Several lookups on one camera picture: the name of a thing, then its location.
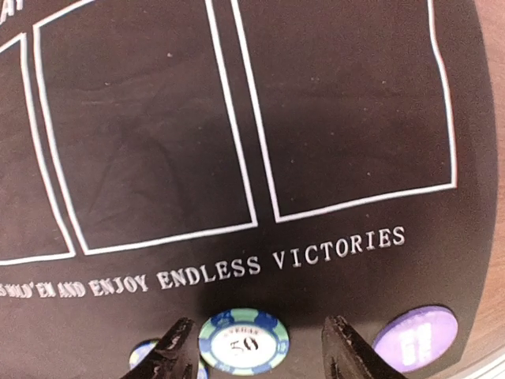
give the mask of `blue and white poker chip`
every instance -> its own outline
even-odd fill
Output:
[[[141,363],[145,357],[155,348],[159,340],[149,340],[140,343],[133,349],[132,354],[129,356],[129,369],[133,370],[135,367]]]
[[[209,366],[248,376],[265,373],[280,364],[290,348],[290,338],[277,318],[240,308],[208,320],[200,331],[199,345]]]
[[[198,362],[198,374],[196,379],[208,379],[207,368],[201,360]]]

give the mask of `white printed rectangle outline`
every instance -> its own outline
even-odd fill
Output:
[[[277,200],[277,192],[275,190],[274,176],[271,169],[270,156],[267,146],[267,138],[264,132],[263,116],[260,109],[260,101],[258,98],[258,93],[256,90],[256,82],[253,74],[253,67],[251,59],[249,56],[249,48],[247,44],[247,38],[245,36],[245,29],[242,22],[242,16],[240,11],[240,6],[238,5],[238,0],[231,0],[231,5],[234,13],[235,24],[237,28],[242,60],[245,66],[245,74],[247,76],[247,81],[249,84],[249,94],[251,96],[252,108],[254,112],[254,117],[256,120],[256,128],[258,130],[258,135],[260,139],[261,154],[264,161],[264,169],[267,175],[268,189],[270,192],[271,204],[274,211],[274,217],[276,223],[285,223],[293,220],[301,220],[313,216],[319,216],[327,214],[330,212],[339,211],[342,209],[357,207],[359,205],[365,205],[374,203],[377,201],[385,201],[400,197],[408,197],[413,195],[421,195],[425,193],[435,193],[438,191],[452,190],[458,187],[458,163],[456,158],[456,142],[455,142],[455,127],[454,127],[454,117],[452,111],[451,103],[451,91],[449,89],[449,80],[447,79],[447,72],[445,65],[443,63],[443,58],[440,53],[439,45],[436,39],[436,28],[435,28],[435,10],[433,5],[433,0],[428,1],[428,21],[429,21],[429,32],[430,41],[432,45],[432,51],[435,55],[436,64],[440,72],[440,78],[443,87],[443,97],[446,109],[447,118],[447,129],[449,133],[449,149],[451,157],[451,182],[447,184],[441,184],[436,186],[421,187],[416,189],[406,189],[392,193],[382,193],[380,195],[375,195],[371,197],[364,197],[357,200],[346,201],[336,205],[330,205],[323,208],[313,209],[310,211],[304,211],[299,213],[294,213],[290,215],[281,216],[279,210],[279,203]]]
[[[92,3],[94,1],[95,0],[81,0],[79,2],[75,2],[72,5],[67,6],[66,8],[58,11],[57,13],[50,15],[49,17],[44,18],[43,20],[41,20],[33,25],[33,35],[34,35],[34,47],[33,48],[34,48],[34,55],[35,55],[36,78],[37,78],[37,84],[39,87],[39,95],[40,95],[40,102],[41,102],[42,110],[43,110],[43,118],[44,118],[44,121],[46,124],[47,138],[48,138],[49,146],[50,146],[50,153],[51,153],[51,157],[53,159],[53,164],[54,164],[54,168],[56,170],[56,175],[58,177],[58,182],[59,182],[60,187],[62,189],[64,202],[67,207],[67,211],[69,213],[70,223],[72,224],[73,229],[76,232],[77,239],[78,239],[80,246],[84,252],[84,255],[96,255],[96,254],[104,254],[104,253],[113,253],[113,252],[118,252],[118,251],[136,250],[136,249],[141,249],[141,248],[149,247],[149,246],[158,246],[158,245],[162,245],[162,244],[166,244],[166,243],[180,242],[180,241],[190,240],[190,239],[194,239],[194,238],[202,238],[202,237],[207,237],[207,236],[212,236],[212,235],[222,235],[222,234],[226,234],[226,233],[233,233],[236,231],[243,231],[246,229],[252,229],[254,227],[257,227],[258,222],[257,222],[257,218],[256,218],[256,210],[254,207],[253,194],[251,191],[249,175],[248,175],[247,167],[245,164],[244,152],[242,150],[240,134],[238,131],[238,124],[237,124],[237,119],[235,116],[233,100],[232,100],[230,86],[229,86],[229,82],[228,82],[228,76],[226,73],[223,51],[222,51],[221,43],[219,40],[219,30],[218,30],[217,23],[215,20],[214,7],[212,4],[212,0],[205,0],[205,5],[206,5],[206,9],[207,9],[207,14],[208,14],[208,20],[209,20],[210,29],[211,29],[212,43],[213,43],[213,48],[214,48],[214,52],[215,52],[215,59],[216,59],[216,63],[218,66],[219,78],[221,80],[221,85],[222,85],[222,89],[223,89],[223,97],[224,97],[225,104],[226,104],[228,119],[230,121],[230,126],[232,129],[234,145],[235,145],[235,149],[237,151],[237,157],[238,157],[242,181],[243,181],[243,185],[244,185],[247,205],[249,208],[249,215],[251,217],[251,222],[233,225],[233,226],[229,226],[229,227],[218,227],[218,228],[207,229],[207,230],[203,230],[203,231],[195,231],[195,232],[186,233],[183,235],[172,235],[172,236],[168,236],[168,237],[152,239],[149,241],[127,243],[127,244],[117,245],[117,246],[107,246],[107,247],[100,247],[100,248],[94,248],[94,249],[90,249],[88,247],[88,244],[86,243],[86,240],[84,238],[84,234],[83,234],[82,229],[80,227],[79,220],[77,219],[77,214],[76,214],[75,209],[73,207],[72,198],[70,196],[69,188],[66,184],[66,179],[65,179],[65,175],[63,173],[61,160],[59,158],[58,146],[57,146],[56,138],[54,135],[54,127],[53,127],[53,122],[52,122],[52,117],[51,117],[51,110],[49,107],[49,101],[47,98],[46,83],[45,83],[45,79],[44,79],[40,29],[44,25],[47,25],[47,24],[51,23],[52,21],[57,20],[58,18],[65,16],[66,14],[68,14],[70,12],[73,12],[75,9],[78,9],[78,8],[85,6],[89,3]]]
[[[56,261],[59,259],[66,259],[76,256],[76,250],[73,245],[72,238],[70,237],[69,230],[67,229],[65,222],[63,221],[62,214],[60,212],[58,202],[56,200],[56,196],[54,195],[54,190],[51,183],[51,177],[49,176],[49,172],[47,170],[46,160],[44,159],[43,149],[40,143],[40,135],[37,126],[35,105],[33,103],[32,84],[30,81],[30,73],[28,70],[28,42],[26,33],[20,33],[7,43],[1,45],[0,54],[5,52],[9,48],[13,47],[17,43],[20,44],[21,77],[23,79],[24,98],[26,101],[26,109],[28,112],[28,122],[30,124],[30,133],[32,135],[33,148],[35,149],[37,163],[39,165],[40,174],[42,176],[42,181],[46,190],[47,199],[49,200],[51,211],[53,212],[54,219],[56,221],[56,224],[58,225],[60,232],[62,233],[63,239],[65,241],[67,248],[69,249],[69,252],[0,260],[0,266],[20,265],[28,262]]]

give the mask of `purple poker chip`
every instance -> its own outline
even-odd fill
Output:
[[[442,306],[411,310],[392,321],[375,339],[373,348],[400,373],[409,373],[434,362],[458,335],[458,321]]]

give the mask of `black plastic claw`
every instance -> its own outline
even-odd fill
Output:
[[[341,316],[324,322],[323,358],[327,379],[406,379]]]
[[[148,356],[122,379],[193,379],[198,354],[191,347],[186,348],[193,326],[193,320],[179,319]]]

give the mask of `poker chip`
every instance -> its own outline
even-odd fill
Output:
[[[198,374],[196,379],[208,379],[207,368],[201,360],[198,362]]]
[[[156,346],[159,340],[149,340],[139,343],[135,349],[133,349],[132,354],[129,356],[129,369],[133,370],[139,363],[141,363],[145,357],[151,352]]]
[[[389,366],[409,373],[440,358],[457,335],[458,321],[450,310],[425,306],[392,321],[372,346]]]
[[[209,319],[200,331],[199,345],[209,366],[248,376],[275,368],[286,357],[290,338],[277,318],[240,308]]]

